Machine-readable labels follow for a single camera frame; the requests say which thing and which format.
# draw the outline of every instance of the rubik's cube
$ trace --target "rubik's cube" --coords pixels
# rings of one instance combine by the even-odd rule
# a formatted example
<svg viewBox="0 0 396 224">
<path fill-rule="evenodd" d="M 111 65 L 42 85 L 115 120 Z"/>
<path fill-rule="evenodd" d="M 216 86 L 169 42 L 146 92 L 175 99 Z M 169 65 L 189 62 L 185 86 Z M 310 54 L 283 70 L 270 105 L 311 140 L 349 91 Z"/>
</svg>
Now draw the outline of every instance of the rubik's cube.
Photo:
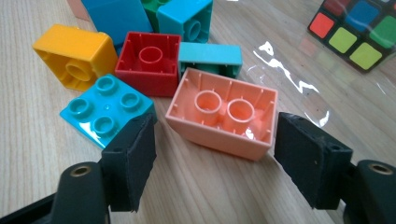
<svg viewBox="0 0 396 224">
<path fill-rule="evenodd" d="M 363 73 L 396 52 L 396 0 L 325 0 L 308 31 Z"/>
</svg>

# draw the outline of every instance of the green square sticker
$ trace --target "green square sticker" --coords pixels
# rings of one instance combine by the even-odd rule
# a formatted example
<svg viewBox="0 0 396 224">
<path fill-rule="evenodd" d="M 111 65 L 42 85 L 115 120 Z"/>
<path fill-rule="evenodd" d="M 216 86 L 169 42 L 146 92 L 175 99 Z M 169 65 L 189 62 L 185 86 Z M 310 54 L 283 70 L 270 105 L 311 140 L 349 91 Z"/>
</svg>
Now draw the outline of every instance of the green square sticker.
<svg viewBox="0 0 396 224">
<path fill-rule="evenodd" d="M 357 39 L 358 38 L 348 30 L 340 27 L 329 40 L 329 44 L 341 53 L 345 53 L 350 49 L 350 47 L 352 47 Z"/>
<path fill-rule="evenodd" d="M 350 55 L 350 60 L 356 63 L 364 70 L 368 70 L 378 60 L 382 58 L 382 53 L 374 49 L 367 43 L 362 43 L 353 53 Z"/>
<path fill-rule="evenodd" d="M 385 17 L 370 33 L 370 38 L 386 49 L 392 48 L 396 43 L 396 19 Z"/>
</svg>

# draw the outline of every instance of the wood grain surface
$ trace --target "wood grain surface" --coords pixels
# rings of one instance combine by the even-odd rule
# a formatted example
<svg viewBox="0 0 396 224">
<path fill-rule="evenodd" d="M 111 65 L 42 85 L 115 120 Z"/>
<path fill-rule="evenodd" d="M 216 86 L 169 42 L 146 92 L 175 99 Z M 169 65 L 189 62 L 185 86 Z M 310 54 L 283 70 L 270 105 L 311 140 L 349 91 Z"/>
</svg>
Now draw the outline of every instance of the wood grain surface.
<svg viewBox="0 0 396 224">
<path fill-rule="evenodd" d="M 396 61 L 362 75 L 307 33 L 321 1 L 215 0 L 211 43 L 240 45 L 239 79 L 276 88 L 277 111 L 311 118 L 352 147 L 353 162 L 396 165 Z M 32 49 L 52 24 L 94 30 L 65 0 L 0 1 L 0 217 L 55 192 L 67 167 L 101 149 L 59 112 L 81 92 L 57 80 Z M 112 223 L 342 223 L 312 210 L 274 151 L 238 159 L 191 143 L 166 123 L 170 98 L 152 98 L 157 160 L 137 213 Z"/>
</svg>

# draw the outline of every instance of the peach lego brick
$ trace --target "peach lego brick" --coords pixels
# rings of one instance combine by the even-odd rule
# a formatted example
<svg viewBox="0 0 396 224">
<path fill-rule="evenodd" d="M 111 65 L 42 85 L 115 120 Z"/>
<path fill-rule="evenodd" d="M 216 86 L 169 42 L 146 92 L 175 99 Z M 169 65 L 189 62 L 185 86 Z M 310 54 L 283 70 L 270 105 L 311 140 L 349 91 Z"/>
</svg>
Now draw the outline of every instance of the peach lego brick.
<svg viewBox="0 0 396 224">
<path fill-rule="evenodd" d="M 84 21 L 90 21 L 90 15 L 88 14 L 87 9 L 82 5 L 81 0 L 67 0 L 70 8 L 72 9 L 75 17 L 82 19 Z"/>
<path fill-rule="evenodd" d="M 257 161 L 274 141 L 277 91 L 187 68 L 165 115 L 184 138 Z"/>
</svg>

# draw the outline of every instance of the light blue lego brick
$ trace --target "light blue lego brick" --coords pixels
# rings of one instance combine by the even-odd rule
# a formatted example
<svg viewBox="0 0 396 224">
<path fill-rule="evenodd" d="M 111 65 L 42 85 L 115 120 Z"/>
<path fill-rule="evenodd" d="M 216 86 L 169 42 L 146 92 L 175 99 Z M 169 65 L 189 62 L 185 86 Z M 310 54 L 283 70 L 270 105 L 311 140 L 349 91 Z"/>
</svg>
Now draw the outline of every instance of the light blue lego brick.
<svg viewBox="0 0 396 224">
<path fill-rule="evenodd" d="M 178 52 L 180 78 L 187 67 L 236 78 L 242 67 L 241 48 L 236 45 L 181 42 Z"/>
<path fill-rule="evenodd" d="M 181 35 L 185 42 L 206 43 L 212 7 L 213 0 L 172 0 L 158 8 L 160 33 Z"/>
<path fill-rule="evenodd" d="M 152 32 L 140 0 L 82 0 L 98 32 L 108 34 L 119 52 L 130 31 Z"/>
<path fill-rule="evenodd" d="M 154 103 L 148 97 L 108 74 L 72 100 L 61 117 L 105 148 L 130 119 L 147 113 L 157 120 Z"/>
</svg>

